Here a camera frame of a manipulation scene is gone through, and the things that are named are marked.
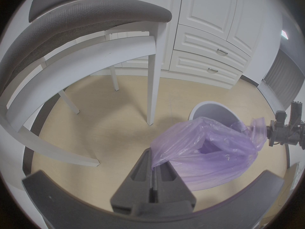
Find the wooden floor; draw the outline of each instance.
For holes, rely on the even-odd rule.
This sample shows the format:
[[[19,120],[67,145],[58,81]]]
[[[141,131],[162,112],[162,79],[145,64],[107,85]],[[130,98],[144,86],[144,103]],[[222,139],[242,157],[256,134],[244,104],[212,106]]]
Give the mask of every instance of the wooden floor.
[[[226,105],[246,124],[274,114],[259,90],[239,80],[231,89],[196,82],[160,79],[155,122],[146,123],[147,77],[118,76],[115,91],[110,76],[89,76],[74,83],[67,95],[80,109],[74,114],[62,99],[48,116],[40,137],[67,151],[97,158],[98,167],[67,164],[35,153],[32,172],[44,170],[56,183],[78,198],[112,211],[110,198],[151,141],[173,124],[186,121],[202,101]],[[253,165],[239,178],[207,190],[193,192],[196,210],[208,208],[236,194],[263,170],[284,177],[284,146],[265,143]]]

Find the white trash bin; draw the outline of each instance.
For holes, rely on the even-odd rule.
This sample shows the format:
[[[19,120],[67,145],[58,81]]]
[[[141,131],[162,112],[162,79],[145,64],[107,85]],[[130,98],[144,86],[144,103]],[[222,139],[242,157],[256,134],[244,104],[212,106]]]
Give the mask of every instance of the white trash bin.
[[[214,101],[205,101],[197,104],[189,115],[189,120],[198,117],[207,117],[230,127],[231,124],[240,121],[238,116],[223,104]]]

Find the drawer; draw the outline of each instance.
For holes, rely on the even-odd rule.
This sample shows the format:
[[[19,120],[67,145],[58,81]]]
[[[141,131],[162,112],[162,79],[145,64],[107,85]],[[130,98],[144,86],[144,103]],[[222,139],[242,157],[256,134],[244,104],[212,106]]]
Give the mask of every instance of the drawer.
[[[216,82],[226,82],[231,85],[234,85],[242,75],[241,71],[225,63],[178,50],[173,50],[170,71],[203,76],[214,79]]]
[[[174,49],[195,53],[230,65],[242,72],[251,59],[231,43],[185,25],[178,25]]]

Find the cabinet handle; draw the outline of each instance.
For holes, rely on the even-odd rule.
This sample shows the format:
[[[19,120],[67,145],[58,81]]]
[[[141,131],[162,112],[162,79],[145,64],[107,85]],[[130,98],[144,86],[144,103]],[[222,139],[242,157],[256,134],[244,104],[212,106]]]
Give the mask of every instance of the cabinet handle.
[[[225,55],[228,54],[227,52],[225,52],[225,51],[223,51],[223,50],[221,50],[221,49],[217,49],[217,51],[222,52],[222,53],[224,53]]]
[[[215,73],[217,73],[217,72],[218,72],[217,70],[213,70],[213,69],[210,69],[210,68],[208,68],[208,71],[212,71],[212,72],[213,72],[213,74],[215,74]]]

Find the purple plastic bag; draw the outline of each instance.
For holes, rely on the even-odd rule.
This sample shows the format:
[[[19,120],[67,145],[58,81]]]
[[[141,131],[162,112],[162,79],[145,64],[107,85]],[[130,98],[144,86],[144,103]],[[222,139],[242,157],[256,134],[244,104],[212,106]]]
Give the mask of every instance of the purple plastic bag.
[[[229,128],[199,117],[173,125],[152,141],[152,167],[170,161],[191,191],[208,189],[242,175],[266,140],[265,118]]]

